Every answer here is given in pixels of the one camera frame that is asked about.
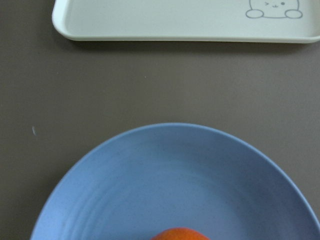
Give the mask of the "blue round plate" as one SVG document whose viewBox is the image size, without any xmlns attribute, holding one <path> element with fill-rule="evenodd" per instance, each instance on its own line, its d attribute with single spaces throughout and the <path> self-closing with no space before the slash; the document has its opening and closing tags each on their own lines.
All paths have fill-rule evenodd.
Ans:
<svg viewBox="0 0 320 240">
<path fill-rule="evenodd" d="M 46 201 L 33 240 L 149 240 L 187 227 L 212 240 L 317 240 L 320 223 L 266 155 L 225 132 L 161 123 L 94 148 Z"/>
</svg>

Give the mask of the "orange fruit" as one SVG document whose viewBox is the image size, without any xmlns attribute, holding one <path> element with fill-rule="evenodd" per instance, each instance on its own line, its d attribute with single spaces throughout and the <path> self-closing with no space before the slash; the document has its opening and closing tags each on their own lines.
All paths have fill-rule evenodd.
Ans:
<svg viewBox="0 0 320 240">
<path fill-rule="evenodd" d="M 158 233 L 151 240 L 210 240 L 210 238 L 191 228 L 174 227 Z"/>
</svg>

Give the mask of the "cream rabbit tray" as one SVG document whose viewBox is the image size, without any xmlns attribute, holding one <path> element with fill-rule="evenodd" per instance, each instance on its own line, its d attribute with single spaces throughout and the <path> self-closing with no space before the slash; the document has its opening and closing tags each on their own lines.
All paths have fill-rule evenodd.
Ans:
<svg viewBox="0 0 320 240">
<path fill-rule="evenodd" d="M 54 28 L 73 41 L 315 43 L 317 0 L 57 0 Z"/>
</svg>

